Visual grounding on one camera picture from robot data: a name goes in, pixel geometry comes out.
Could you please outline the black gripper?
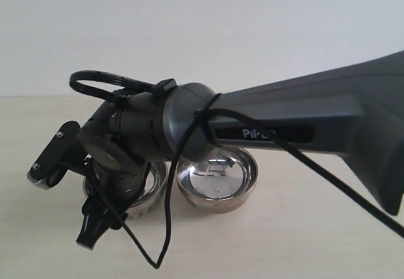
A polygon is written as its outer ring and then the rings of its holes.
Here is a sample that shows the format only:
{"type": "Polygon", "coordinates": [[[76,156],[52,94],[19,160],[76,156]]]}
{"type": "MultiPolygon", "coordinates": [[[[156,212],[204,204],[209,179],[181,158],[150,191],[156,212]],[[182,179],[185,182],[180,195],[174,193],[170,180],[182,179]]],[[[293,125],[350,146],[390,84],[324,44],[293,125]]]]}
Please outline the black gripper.
{"type": "Polygon", "coordinates": [[[94,249],[97,241],[108,231],[122,228],[121,221],[102,200],[105,197],[121,216],[128,216],[145,193],[148,162],[131,173],[109,170],[94,160],[85,158],[83,221],[76,243],[85,249],[94,249]]]}

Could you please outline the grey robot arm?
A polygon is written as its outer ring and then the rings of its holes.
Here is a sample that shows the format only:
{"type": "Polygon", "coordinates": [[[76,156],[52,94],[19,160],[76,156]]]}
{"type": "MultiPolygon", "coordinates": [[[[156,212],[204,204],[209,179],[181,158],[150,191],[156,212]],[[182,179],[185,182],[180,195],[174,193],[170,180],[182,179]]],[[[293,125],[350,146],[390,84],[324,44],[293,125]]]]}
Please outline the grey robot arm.
{"type": "Polygon", "coordinates": [[[83,70],[70,87],[103,101],[78,141],[99,167],[201,161],[215,148],[283,150],[398,235],[403,200],[403,53],[229,93],[83,70]]]}

